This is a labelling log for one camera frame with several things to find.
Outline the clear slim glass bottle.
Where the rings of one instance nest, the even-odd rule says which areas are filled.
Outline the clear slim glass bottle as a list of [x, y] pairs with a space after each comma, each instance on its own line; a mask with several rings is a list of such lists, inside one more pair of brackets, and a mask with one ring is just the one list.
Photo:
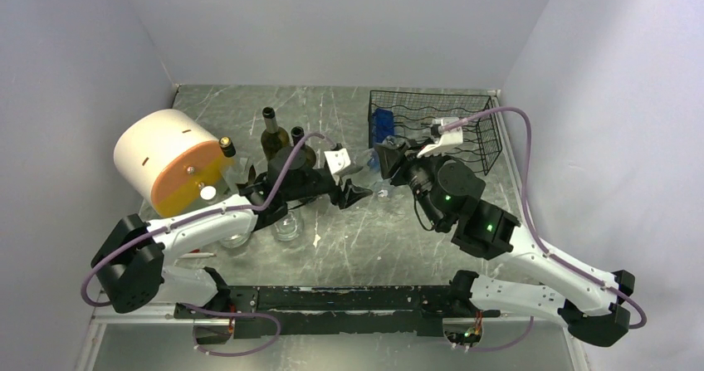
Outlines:
[[361, 170], [352, 175], [353, 183], [362, 188], [367, 188], [374, 192], [374, 196], [381, 200], [387, 199], [389, 190], [382, 179], [379, 167], [379, 161], [374, 149], [366, 149], [361, 152], [354, 160]]

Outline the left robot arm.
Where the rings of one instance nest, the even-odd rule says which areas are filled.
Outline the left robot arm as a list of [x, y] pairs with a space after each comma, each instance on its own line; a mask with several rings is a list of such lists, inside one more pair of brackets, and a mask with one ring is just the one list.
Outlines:
[[183, 255], [235, 235], [247, 235], [279, 222], [290, 203], [320, 196], [346, 209], [371, 195], [350, 179], [359, 167], [337, 146], [324, 153], [316, 168], [292, 147], [281, 150], [252, 185], [196, 211], [144, 221], [131, 214], [120, 219], [91, 260], [91, 274], [100, 282], [105, 305], [126, 314], [150, 302], [196, 305], [217, 318], [230, 305], [223, 278], [209, 269], [185, 269], [175, 262]]

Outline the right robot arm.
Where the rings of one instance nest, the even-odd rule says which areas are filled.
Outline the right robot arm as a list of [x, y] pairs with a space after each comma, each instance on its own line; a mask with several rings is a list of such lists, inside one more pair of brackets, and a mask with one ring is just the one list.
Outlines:
[[624, 302], [635, 278], [628, 271], [600, 271], [547, 243], [508, 211], [482, 199], [486, 183], [460, 159], [422, 157], [417, 146], [376, 144], [384, 180], [406, 186], [418, 216], [430, 232], [449, 233], [451, 242], [475, 258], [513, 265], [534, 284], [502, 281], [475, 271], [451, 279], [447, 305], [457, 316], [503, 310], [535, 316], [567, 328], [587, 344], [610, 347], [630, 330]]

